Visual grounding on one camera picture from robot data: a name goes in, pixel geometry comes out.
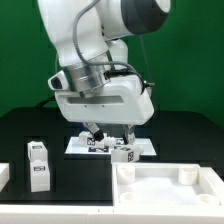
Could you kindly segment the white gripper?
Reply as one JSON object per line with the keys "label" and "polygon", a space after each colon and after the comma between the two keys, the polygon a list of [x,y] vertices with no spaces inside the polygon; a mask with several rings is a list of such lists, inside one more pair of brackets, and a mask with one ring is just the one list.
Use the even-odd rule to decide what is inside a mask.
{"label": "white gripper", "polygon": [[149,94],[142,92],[135,75],[111,78],[99,94],[90,98],[72,91],[56,91],[55,97],[62,115],[70,122],[84,122],[96,141],[102,141],[104,134],[95,123],[125,124],[124,143],[133,144],[134,125],[146,123],[154,113]]}

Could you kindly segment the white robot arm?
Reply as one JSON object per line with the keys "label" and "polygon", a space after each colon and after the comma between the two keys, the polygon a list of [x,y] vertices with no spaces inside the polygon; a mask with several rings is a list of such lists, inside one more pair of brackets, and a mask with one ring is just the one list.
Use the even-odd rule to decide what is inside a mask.
{"label": "white robot arm", "polygon": [[48,80],[62,115],[81,122],[94,139],[101,124],[125,127],[124,141],[135,141],[134,127],[154,108],[143,81],[127,63],[122,38],[159,30],[171,0],[37,0],[61,70]]}

